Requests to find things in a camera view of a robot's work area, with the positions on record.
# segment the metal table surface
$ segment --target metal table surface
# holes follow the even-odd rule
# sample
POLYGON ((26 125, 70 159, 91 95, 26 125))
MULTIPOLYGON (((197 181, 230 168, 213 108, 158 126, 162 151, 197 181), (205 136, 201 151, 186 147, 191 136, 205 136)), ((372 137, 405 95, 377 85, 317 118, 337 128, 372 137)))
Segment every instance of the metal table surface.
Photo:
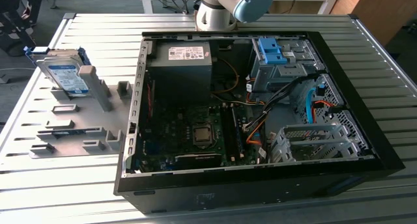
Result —
MULTIPOLYGON (((106 83, 134 78, 143 31, 194 30, 194 17, 175 14, 66 18, 50 47, 86 48, 106 83)), ((27 141, 15 140, 35 127, 20 125, 24 109, 50 85, 36 69, 0 135, 2 223, 417 223, 417 88, 361 22, 348 16, 267 15, 239 29, 322 33, 406 169, 330 198, 145 216, 112 195, 118 155, 35 160, 27 141)))

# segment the yellow wire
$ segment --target yellow wire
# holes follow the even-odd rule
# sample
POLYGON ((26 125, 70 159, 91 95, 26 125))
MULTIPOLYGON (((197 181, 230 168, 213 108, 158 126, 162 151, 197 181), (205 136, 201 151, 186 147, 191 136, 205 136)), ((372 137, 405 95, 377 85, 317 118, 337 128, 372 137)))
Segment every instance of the yellow wire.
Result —
POLYGON ((219 94, 219 93, 225 93, 225 92, 231 91, 233 89, 235 89, 235 87, 237 87, 237 85, 238 85, 238 83, 239 83, 239 75, 237 74, 235 68, 233 67, 233 65, 231 65, 225 59, 222 59, 222 58, 218 58, 218 59, 219 59, 222 62, 225 62, 225 63, 229 65, 229 67, 233 69, 234 74, 235 74, 235 83, 234 83, 234 86, 233 86, 231 88, 229 88, 227 90, 213 91, 214 94, 219 94))

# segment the blue label hard drive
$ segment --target blue label hard drive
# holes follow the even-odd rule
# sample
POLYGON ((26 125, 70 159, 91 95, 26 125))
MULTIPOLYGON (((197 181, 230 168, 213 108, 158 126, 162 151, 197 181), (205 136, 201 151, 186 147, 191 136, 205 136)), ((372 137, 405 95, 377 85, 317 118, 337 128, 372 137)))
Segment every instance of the blue label hard drive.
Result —
POLYGON ((50 50, 47 47, 36 47, 27 50, 26 54, 56 89, 64 90, 71 97, 90 95, 88 86, 79 76, 80 67, 91 65, 83 48, 50 50))

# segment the orange wire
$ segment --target orange wire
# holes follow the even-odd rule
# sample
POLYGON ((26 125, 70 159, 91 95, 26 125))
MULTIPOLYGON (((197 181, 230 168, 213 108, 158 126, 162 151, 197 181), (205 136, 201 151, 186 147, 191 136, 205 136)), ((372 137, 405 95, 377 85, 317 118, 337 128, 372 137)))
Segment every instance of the orange wire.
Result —
POLYGON ((250 138, 254 136, 255 134, 255 131, 259 129, 259 127, 262 126, 263 122, 265 122, 266 118, 262 120, 262 122, 258 124, 257 128, 254 129, 254 131, 251 132, 251 134, 249 135, 247 139, 246 139, 246 142, 250 143, 250 142, 258 142, 258 141, 251 141, 250 138))
POLYGON ((262 145, 262 143, 259 141, 247 141, 247 143, 262 145))
POLYGON ((257 103, 255 101, 251 101, 251 100, 249 99, 249 95, 250 95, 250 93, 247 92, 247 95, 246 95, 246 102, 247 102, 247 103, 257 103))
POLYGON ((328 106, 334 106, 334 104, 332 104, 332 103, 328 102, 328 101, 316 101, 314 103, 324 103, 324 104, 328 105, 328 106))
POLYGON ((313 123, 316 123, 316 108, 313 108, 312 110, 313 110, 313 123))
POLYGON ((226 63, 226 65, 230 67, 230 69, 233 69, 234 75, 235 75, 235 82, 234 82, 234 86, 231 88, 229 88, 227 90, 213 91, 214 94, 225 93, 225 92, 234 90, 234 88, 237 87, 237 85, 239 83, 239 74, 237 73, 234 66, 225 59, 222 59, 222 58, 218 58, 218 59, 226 63))

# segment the gray fixture block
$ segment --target gray fixture block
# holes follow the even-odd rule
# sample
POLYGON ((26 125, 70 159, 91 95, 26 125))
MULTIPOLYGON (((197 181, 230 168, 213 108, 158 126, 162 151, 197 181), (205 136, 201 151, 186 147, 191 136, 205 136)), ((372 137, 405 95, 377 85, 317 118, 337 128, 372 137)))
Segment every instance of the gray fixture block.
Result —
POLYGON ((58 101, 68 101, 70 97, 63 89, 51 88, 51 93, 58 101))
POLYGON ((68 129, 74 128, 74 121, 72 120, 62 120, 62 121, 47 121, 46 128, 47 129, 68 129))
POLYGON ((106 90, 102 86, 102 84, 106 85, 106 83, 102 83, 96 75, 96 68, 92 65, 83 65, 79 70, 79 76, 84 80, 90 88, 91 95, 98 100, 103 111, 108 112, 112 109, 111 102, 108 100, 106 90))
POLYGON ((118 82, 118 93, 120 99, 131 99, 132 88, 130 81, 118 82))
POLYGON ((0 74, 0 84, 7 84, 7 82, 8 82, 7 74, 0 74))
POLYGON ((75 13, 66 13, 63 19, 74 19, 76 17, 75 13))
POLYGON ((55 147, 46 142, 34 144, 31 147, 31 152, 35 153, 36 155, 50 155, 54 153, 54 151, 55 147))
POLYGON ((100 140, 83 140, 83 148, 88 153, 98 153, 106 149, 100 140))
POLYGON ((123 141, 124 141, 124 134, 123 134, 122 130, 119 130, 119 132, 118 132, 118 137, 114 137, 110 130, 107 131, 106 143, 108 144, 108 146, 111 147, 112 150, 115 150, 115 151, 120 150, 120 146, 122 146, 123 141))
POLYGON ((107 97, 110 97, 111 96, 110 89, 103 79, 100 80, 100 84, 102 84, 103 91, 107 94, 107 97))
POLYGON ((42 133, 42 134, 38 134, 36 136, 38 138, 40 138, 40 140, 56 140, 58 139, 56 135, 52 133, 42 133))
POLYGON ((63 105, 55 105, 52 107, 52 113, 60 114, 60 113, 75 113, 79 111, 79 106, 76 104, 63 104, 63 105))
POLYGON ((104 128, 100 126, 99 130, 87 130, 86 134, 88 137, 104 137, 107 135, 107 131, 104 130, 104 128))

